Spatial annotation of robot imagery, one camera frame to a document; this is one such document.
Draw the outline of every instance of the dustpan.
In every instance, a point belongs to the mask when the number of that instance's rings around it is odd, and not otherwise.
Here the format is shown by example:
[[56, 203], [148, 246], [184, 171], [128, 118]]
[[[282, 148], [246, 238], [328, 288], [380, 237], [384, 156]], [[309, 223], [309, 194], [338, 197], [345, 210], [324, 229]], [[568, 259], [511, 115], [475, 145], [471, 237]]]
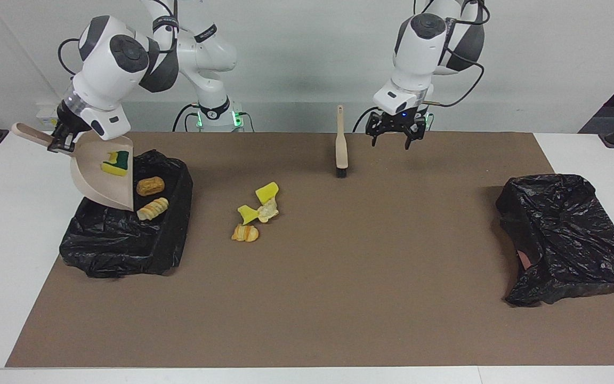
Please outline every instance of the dustpan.
[[[53, 141], [50, 134], [32, 128], [24, 123], [13, 124], [11, 131], [22, 138], [48, 147]], [[98, 204], [125, 211], [134, 211], [132, 184], [134, 157], [132, 141], [124, 136], [103, 140], [94, 131], [87, 131], [75, 142], [75, 151], [70, 156], [70, 175], [75, 187], [87, 199]], [[101, 163], [112, 151], [128, 151], [127, 175], [118, 177], [101, 170]]]

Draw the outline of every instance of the white table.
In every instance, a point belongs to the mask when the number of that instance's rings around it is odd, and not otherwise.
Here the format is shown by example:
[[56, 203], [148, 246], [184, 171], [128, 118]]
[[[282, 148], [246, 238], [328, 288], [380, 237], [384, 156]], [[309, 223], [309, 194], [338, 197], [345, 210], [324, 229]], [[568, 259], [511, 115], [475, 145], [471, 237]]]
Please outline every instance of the white table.
[[[614, 150], [594, 135], [536, 134], [558, 173], [587, 178], [614, 222]], [[69, 158], [10, 134], [0, 144], [0, 382], [614, 383], [604, 367], [324, 367], [323, 369], [5, 369], [81, 200]]]

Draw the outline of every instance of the white wall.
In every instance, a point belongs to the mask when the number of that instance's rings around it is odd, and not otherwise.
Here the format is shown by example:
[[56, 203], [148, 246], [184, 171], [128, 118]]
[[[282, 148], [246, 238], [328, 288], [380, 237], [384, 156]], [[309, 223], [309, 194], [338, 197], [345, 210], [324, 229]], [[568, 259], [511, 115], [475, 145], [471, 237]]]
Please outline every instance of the white wall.
[[[188, 5], [180, 2], [183, 24], [192, 16]], [[230, 95], [246, 105], [256, 128], [290, 131], [332, 131], [331, 111], [339, 102], [351, 105], [346, 123], [353, 124], [390, 76], [397, 29], [411, 5], [412, 0], [208, 2], [220, 34], [239, 52], [236, 70], [222, 74]], [[577, 132], [614, 93], [614, 0], [487, 0], [487, 5], [492, 20], [480, 58], [487, 73], [460, 105], [434, 108], [433, 128]], [[36, 103], [58, 102], [69, 78], [56, 61], [56, 47], [99, 14], [149, 31], [137, 0], [0, 0], [0, 126], [35, 123]], [[67, 48], [69, 66], [78, 68], [80, 61]], [[455, 100], [477, 73], [472, 68], [437, 78], [435, 98]], [[168, 107], [129, 102], [126, 107], [135, 129], [164, 130], [171, 112], [194, 99], [181, 77], [172, 90], [139, 90], [128, 99], [171, 102]], [[300, 111], [310, 124], [295, 123], [292, 113], [277, 119], [271, 111]]]

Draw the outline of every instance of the black plastic bag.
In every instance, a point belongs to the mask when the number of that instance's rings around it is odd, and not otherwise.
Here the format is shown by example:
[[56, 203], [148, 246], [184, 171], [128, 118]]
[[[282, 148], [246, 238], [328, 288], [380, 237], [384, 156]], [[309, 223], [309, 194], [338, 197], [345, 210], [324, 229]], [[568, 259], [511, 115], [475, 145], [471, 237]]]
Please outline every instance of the black plastic bag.
[[512, 178], [497, 200], [519, 251], [514, 306], [614, 292], [614, 225], [579, 175]]
[[[169, 208], [152, 221], [141, 221], [136, 212], [83, 199], [59, 251], [66, 265], [80, 268], [89, 277], [160, 275], [180, 264], [193, 188], [186, 164], [151, 150], [135, 156], [132, 166], [135, 209], [158, 197], [166, 197]], [[136, 183], [150, 177], [161, 177], [165, 190], [147, 197], [137, 195]]]

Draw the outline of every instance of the wall outlet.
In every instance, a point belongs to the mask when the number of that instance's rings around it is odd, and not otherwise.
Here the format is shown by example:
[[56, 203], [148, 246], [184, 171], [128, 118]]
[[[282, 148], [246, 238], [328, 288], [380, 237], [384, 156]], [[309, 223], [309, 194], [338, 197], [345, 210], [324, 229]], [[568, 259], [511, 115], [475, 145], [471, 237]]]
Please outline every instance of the wall outlet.
[[56, 128], [58, 123], [58, 115], [56, 114], [56, 107], [41, 107], [37, 112], [37, 119], [39, 122], [48, 128]]

